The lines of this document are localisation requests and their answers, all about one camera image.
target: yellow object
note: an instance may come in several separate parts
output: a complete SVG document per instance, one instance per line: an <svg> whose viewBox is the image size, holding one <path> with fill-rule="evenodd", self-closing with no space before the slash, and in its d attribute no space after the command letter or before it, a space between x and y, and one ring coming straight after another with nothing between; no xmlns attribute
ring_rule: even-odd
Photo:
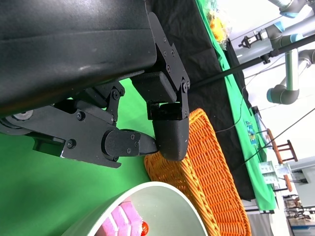
<svg viewBox="0 0 315 236"><path fill-rule="evenodd" d="M250 236L251 228L216 134L202 109L189 117L189 145L181 162L156 153L144 159L152 181L173 185L194 204L210 236Z"/></svg>
<svg viewBox="0 0 315 236"><path fill-rule="evenodd" d="M222 42L226 40L225 25L219 17L213 17L210 23L210 28L217 42Z"/></svg>

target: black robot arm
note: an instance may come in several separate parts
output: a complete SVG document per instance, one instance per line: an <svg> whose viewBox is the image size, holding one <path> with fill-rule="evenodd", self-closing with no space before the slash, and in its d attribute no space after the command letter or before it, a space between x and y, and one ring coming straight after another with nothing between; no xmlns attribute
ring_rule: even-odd
<svg viewBox="0 0 315 236"><path fill-rule="evenodd" d="M6 7L5 4L14 5L14 2L1 4ZM113 0L103 2L107 3L98 3L98 7L106 11ZM114 43L108 38L120 32L116 29L109 30L112 33L107 36L102 35L103 30L97 31L100 34L96 33L97 36L88 33L91 41L75 39L78 35L69 33L67 40L64 35L50 38L47 34L51 44L43 44L41 37L36 42L32 36L32 43L27 38L24 42L20 35L18 39L8 37L7 44L0 42L1 49L9 57L4 60L3 54L0 56L3 62L0 74L7 78L0 82L0 132L33 137L33 149L40 152L113 168L121 165L117 162L120 156L157 151L168 160L181 161L188 147L190 81L175 46L168 43L156 15L147 14L143 1L135 0L134 3L139 16L133 14L138 19L132 18L131 24L139 29L123 30L127 37L124 40L130 40L128 45L120 42L122 39L117 38ZM122 4L116 10L124 8ZM146 40L137 39L133 31ZM71 47L68 40L85 49ZM91 49L92 45L101 53L86 49ZM9 54L14 51L22 54ZM83 52L89 59L76 57ZM45 57L48 57L45 61L39 60ZM11 70L13 63L17 65L15 71ZM29 68L36 63L40 65L38 72ZM118 80L128 77L147 102L148 119L153 120L156 140L141 132L116 127L119 100L125 94Z"/></svg>

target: metal pole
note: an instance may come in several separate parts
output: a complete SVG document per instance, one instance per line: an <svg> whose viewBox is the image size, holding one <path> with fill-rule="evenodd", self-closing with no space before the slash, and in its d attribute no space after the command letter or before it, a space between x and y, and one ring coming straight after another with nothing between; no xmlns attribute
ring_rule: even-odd
<svg viewBox="0 0 315 236"><path fill-rule="evenodd" d="M244 69L249 68L251 66L257 65L257 64L261 63L262 61L265 61L268 58L277 57L280 54L289 52L289 51L291 51L293 49L302 47L302 46L307 45L309 43L312 43L314 41L315 41L315 34L311 35L309 37L303 38L303 39L301 39L301 40L299 40L297 42L291 43L291 44L289 44L287 46L281 47L279 49L272 50L271 52L269 52L267 54L264 54L264 55L262 55L259 58L255 58L253 60L247 61L247 62L245 62L243 64L240 64L240 65L238 65L238 66L236 66L234 68L231 68L231 69L228 69L226 71L223 71L223 72L221 72L221 73L219 73L219 74L217 74L217 75L215 75L213 77L201 80L201 81L199 81L197 83L194 83L194 84L191 85L190 90L194 90L194 89L197 89L198 87L201 87L201 86L204 86L206 84L212 83L212 82L214 82L216 80L223 79L225 76L228 76L228 75L231 75L231 74L235 74L235 73L239 72L240 70L244 70Z"/></svg>

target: bolt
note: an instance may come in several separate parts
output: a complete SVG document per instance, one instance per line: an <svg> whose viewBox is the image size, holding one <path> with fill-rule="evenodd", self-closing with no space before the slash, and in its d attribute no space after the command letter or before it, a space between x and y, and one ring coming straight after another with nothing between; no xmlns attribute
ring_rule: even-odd
<svg viewBox="0 0 315 236"><path fill-rule="evenodd" d="M186 84L185 82L182 83L182 87L183 87L183 92L184 92L184 93L187 93L188 88L187 88L187 84Z"/></svg>
<svg viewBox="0 0 315 236"><path fill-rule="evenodd" d="M76 141L74 139L70 139L67 141L67 148L73 149L75 148L75 145L76 145Z"/></svg>
<svg viewBox="0 0 315 236"><path fill-rule="evenodd" d="M85 113L84 112L78 112L77 113L77 119L79 121L83 121L85 119Z"/></svg>
<svg viewBox="0 0 315 236"><path fill-rule="evenodd" d="M28 120L29 118L32 117L33 113L34 113L34 110L30 110L28 112L15 114L12 117L15 118L16 120Z"/></svg>
<svg viewBox="0 0 315 236"><path fill-rule="evenodd" d="M117 90L113 91L113 98L114 98L115 100L118 100L118 99L119 99L119 93L118 93Z"/></svg>

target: cable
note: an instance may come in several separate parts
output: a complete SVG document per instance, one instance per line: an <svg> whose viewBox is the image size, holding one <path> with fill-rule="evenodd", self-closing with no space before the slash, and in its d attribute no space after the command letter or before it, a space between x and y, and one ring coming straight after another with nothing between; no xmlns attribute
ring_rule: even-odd
<svg viewBox="0 0 315 236"><path fill-rule="evenodd" d="M285 133L287 130L289 130L290 128L292 128L294 125L296 125L298 122L300 122L302 119L304 119L305 117L307 117L310 113L312 113L313 111L315 111L315 108L313 108L310 112L308 112L307 114L305 114L304 116L302 116L300 119L298 119L295 123L293 123L292 125L290 125L287 129L285 129L283 132L281 132L278 136L276 136L274 139L272 139L269 143L267 143L265 146L261 147L254 155L252 155L250 158L248 158L243 164L241 164L240 166L238 166L236 169L232 170L231 172L234 172L235 170L241 168L242 166L244 166L249 160L251 160L253 157L256 156L256 154L258 154L261 150L263 150L265 147L267 147L269 144L271 144L275 139L277 139L278 137L280 137L283 133Z"/></svg>
<svg viewBox="0 0 315 236"><path fill-rule="evenodd" d="M300 181L300 180L292 180L292 179L289 179L289 181L290 181L291 183L303 183L303 182Z"/></svg>
<svg viewBox="0 0 315 236"><path fill-rule="evenodd" d="M266 69L263 69L262 71L260 71L259 73L255 74L254 77L242 88L241 93L242 93L242 102L241 102L241 106L240 106L240 117L239 119L235 122L234 125L232 125L231 127L227 128L227 129L223 129L223 130L219 130L216 132L217 133L221 133L227 130L230 130L232 128L234 128L242 119L242 105L243 105L243 101L244 101L244 89L261 73L265 72L265 70L268 70L271 66L273 66L275 63L277 63L281 58L283 58L284 56L279 57L275 62L273 62L270 66L268 66Z"/></svg>

